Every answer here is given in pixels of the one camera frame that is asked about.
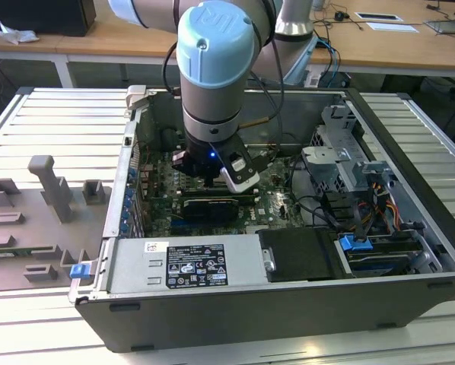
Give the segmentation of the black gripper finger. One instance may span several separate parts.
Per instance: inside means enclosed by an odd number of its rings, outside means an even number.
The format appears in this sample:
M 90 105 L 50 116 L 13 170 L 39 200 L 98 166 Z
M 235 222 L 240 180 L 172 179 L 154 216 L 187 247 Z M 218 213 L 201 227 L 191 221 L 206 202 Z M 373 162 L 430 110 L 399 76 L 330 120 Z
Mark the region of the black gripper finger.
M 172 157 L 172 168 L 192 178 L 204 181 L 204 187 L 213 186 L 212 165 L 195 159 L 188 151 L 178 151 Z

